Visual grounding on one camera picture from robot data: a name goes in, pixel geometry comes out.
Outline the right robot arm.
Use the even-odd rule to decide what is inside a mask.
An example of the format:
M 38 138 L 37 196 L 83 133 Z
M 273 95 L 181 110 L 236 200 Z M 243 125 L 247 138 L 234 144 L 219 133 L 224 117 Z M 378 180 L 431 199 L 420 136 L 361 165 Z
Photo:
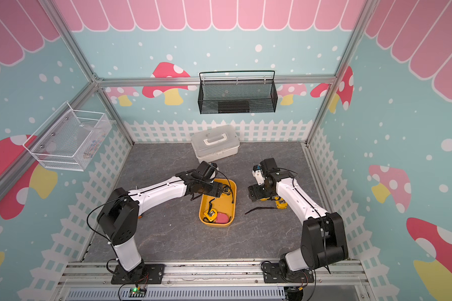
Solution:
M 255 165 L 252 175 L 257 182 L 248 187 L 252 201 L 281 198 L 302 224 L 300 247 L 281 256 L 283 273 L 316 270 L 349 258 L 342 217 L 317 204 L 300 187 L 294 172 L 269 158 Z

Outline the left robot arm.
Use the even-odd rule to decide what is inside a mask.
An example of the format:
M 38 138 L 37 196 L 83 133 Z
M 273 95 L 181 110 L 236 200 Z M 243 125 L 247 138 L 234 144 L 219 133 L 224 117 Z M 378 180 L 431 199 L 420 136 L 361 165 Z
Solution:
M 135 272 L 143 264 L 134 238 L 138 218 L 149 209 L 184 196 L 219 198 L 230 193 L 230 186 L 215 181 L 217 171 L 215 163 L 203 161 L 197 168 L 177 173 L 158 184 L 113 191 L 112 198 L 101 207 L 97 223 L 125 272 Z

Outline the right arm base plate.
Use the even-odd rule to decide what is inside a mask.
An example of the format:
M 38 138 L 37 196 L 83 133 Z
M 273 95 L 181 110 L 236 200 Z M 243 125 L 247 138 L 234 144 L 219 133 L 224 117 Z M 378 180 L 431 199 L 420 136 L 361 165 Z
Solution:
M 313 283 L 315 278 L 311 270 L 303 269 L 292 272 L 283 263 L 269 261 L 260 264 L 265 283 Z

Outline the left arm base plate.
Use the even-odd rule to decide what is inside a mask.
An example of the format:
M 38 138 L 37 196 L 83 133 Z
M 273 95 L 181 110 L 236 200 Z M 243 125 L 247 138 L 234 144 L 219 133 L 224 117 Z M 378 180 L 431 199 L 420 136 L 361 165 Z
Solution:
M 125 271 L 123 267 L 118 265 L 115 268 L 111 279 L 113 285 L 122 284 L 161 284 L 164 269 L 164 264 L 139 264 L 131 272 Z

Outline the yellow plastic storage bin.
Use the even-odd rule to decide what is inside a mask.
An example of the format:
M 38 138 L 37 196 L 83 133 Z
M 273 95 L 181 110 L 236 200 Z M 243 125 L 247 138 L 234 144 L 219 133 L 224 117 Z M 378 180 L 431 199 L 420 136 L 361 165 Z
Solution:
M 216 179 L 215 182 L 222 183 L 224 185 L 223 194 L 219 198 L 203 195 L 200 203 L 198 217 L 201 223 L 209 227 L 229 227 L 232 224 L 236 214 L 237 185 L 233 180 L 226 179 Z M 203 221 L 203 212 L 211 209 L 215 209 L 217 210 L 217 212 L 227 214 L 231 218 L 230 222 L 227 224 L 205 223 Z

